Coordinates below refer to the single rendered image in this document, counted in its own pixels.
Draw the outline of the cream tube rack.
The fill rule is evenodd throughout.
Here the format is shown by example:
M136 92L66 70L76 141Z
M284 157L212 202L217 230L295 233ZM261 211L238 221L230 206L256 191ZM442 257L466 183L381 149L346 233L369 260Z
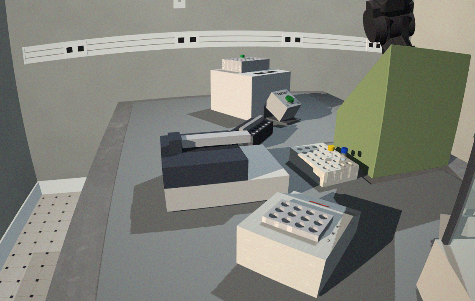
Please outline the cream tube rack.
M328 158L328 145L316 143L290 147L289 161L321 187L326 187L357 179L359 165L347 157L342 161L341 155L334 150L333 158Z

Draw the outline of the dark grey bench mat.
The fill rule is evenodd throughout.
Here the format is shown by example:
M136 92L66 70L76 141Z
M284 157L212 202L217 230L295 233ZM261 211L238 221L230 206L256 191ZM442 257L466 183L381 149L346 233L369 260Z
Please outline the dark grey bench mat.
M321 187L290 147L333 143L337 110L305 93L288 125L260 145L297 191L360 210L355 235L317 298L236 263L237 225L267 200L167 211L160 136L231 131L246 120L211 97L133 103L114 184L96 301L423 301L416 286L462 181L445 170Z

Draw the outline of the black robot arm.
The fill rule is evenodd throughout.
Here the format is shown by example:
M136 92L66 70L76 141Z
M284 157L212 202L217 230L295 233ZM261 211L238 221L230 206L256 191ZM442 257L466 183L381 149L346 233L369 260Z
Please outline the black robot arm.
M363 26L368 40L379 42L382 54L390 45L412 46L409 37L415 32L413 9L413 0L366 1Z

